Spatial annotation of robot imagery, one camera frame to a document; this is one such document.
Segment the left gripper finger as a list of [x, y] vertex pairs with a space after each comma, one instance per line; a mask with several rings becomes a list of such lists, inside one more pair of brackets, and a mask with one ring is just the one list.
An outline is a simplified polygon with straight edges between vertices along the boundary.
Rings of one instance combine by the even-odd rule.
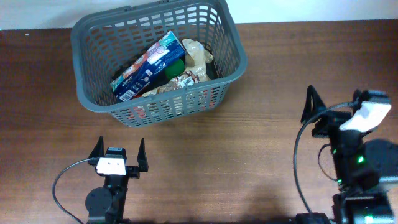
[[100, 136], [96, 143], [96, 146], [93, 148], [93, 150], [91, 151], [88, 158], [92, 159], [92, 158], [98, 158], [98, 157], [103, 157], [103, 156], [104, 156], [104, 140], [103, 140], [103, 137]]
[[142, 138], [141, 142], [140, 142], [139, 152], [137, 155], [137, 162], [138, 162], [138, 167], [139, 167], [140, 172], [148, 172], [149, 171], [149, 164], [148, 164], [146, 151], [145, 151], [144, 138]]

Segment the orange spaghetti pasta packet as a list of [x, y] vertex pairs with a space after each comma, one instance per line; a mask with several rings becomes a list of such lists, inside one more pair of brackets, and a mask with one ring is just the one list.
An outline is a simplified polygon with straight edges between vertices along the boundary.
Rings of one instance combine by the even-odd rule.
[[218, 104], [216, 101], [218, 90], [212, 90], [210, 95], [208, 90], [200, 91], [197, 96], [193, 93], [187, 93], [185, 98], [181, 96], [174, 97], [171, 100], [160, 100], [159, 103], [146, 103], [145, 105], [133, 106], [132, 109], [124, 111], [124, 115], [135, 126], [139, 121], [148, 124], [151, 119], [158, 122], [162, 119], [161, 110], [166, 119], [184, 114], [213, 109]]

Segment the Kleenex tissue multipack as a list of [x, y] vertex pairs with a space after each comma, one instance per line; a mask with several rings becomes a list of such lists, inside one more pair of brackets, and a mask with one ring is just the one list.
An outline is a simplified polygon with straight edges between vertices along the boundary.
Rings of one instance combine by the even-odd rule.
[[116, 98], [128, 101], [155, 82], [161, 72], [185, 55], [185, 49], [172, 31], [154, 43], [111, 83]]

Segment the brown snack pouch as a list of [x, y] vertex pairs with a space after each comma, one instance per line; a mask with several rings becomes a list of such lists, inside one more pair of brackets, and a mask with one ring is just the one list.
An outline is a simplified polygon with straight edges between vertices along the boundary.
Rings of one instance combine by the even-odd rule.
[[193, 86], [194, 84], [199, 82], [199, 76], [195, 75], [192, 71], [189, 70], [172, 78], [168, 83], [144, 93], [142, 97], [179, 90], [188, 86]]

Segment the grey plastic shopping basket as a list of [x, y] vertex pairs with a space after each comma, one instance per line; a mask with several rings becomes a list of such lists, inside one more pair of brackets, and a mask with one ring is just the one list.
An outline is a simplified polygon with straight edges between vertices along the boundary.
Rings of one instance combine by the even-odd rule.
[[80, 103], [129, 127], [217, 107], [248, 64], [224, 0], [97, 12], [70, 40]]

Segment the green lid glass jar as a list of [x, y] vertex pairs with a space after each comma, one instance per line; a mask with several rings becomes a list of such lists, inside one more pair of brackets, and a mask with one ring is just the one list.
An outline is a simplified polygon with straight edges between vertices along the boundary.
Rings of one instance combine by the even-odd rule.
[[171, 80], [179, 76], [181, 73], [183, 73], [184, 70], [185, 70], [184, 61], [182, 59], [178, 59], [165, 69], [165, 76], [168, 80]]

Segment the beige pasta bag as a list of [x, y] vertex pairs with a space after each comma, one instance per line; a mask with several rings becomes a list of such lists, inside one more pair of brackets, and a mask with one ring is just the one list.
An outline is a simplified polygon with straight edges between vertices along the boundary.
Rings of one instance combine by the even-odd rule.
[[187, 78], [191, 76], [195, 83], [210, 81], [207, 75], [206, 65], [213, 61], [212, 54], [196, 40], [183, 39], [182, 44], [185, 47], [185, 70], [182, 75]]

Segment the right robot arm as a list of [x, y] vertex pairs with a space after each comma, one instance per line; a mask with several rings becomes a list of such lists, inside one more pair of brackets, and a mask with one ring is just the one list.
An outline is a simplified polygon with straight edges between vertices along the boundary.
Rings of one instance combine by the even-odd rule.
[[312, 136], [329, 140], [336, 172], [332, 180], [339, 192], [333, 196], [333, 218], [308, 208], [296, 214], [295, 223], [395, 223], [387, 193], [397, 187], [397, 144], [385, 139], [363, 141], [391, 108], [390, 98], [377, 90], [356, 90], [350, 102], [327, 107], [315, 87], [308, 86], [293, 152], [295, 183], [299, 183], [299, 141], [313, 123]]

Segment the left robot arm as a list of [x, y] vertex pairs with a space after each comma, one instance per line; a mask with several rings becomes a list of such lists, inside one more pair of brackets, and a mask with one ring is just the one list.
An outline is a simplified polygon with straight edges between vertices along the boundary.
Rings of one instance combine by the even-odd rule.
[[86, 196], [88, 223], [130, 223], [130, 219], [124, 218], [129, 180], [139, 179], [142, 172], [149, 171], [145, 140], [141, 139], [136, 166], [126, 164], [125, 148], [105, 149], [102, 136], [99, 137], [88, 158], [88, 164], [95, 168], [95, 172], [100, 177], [104, 178], [103, 186], [93, 189]]

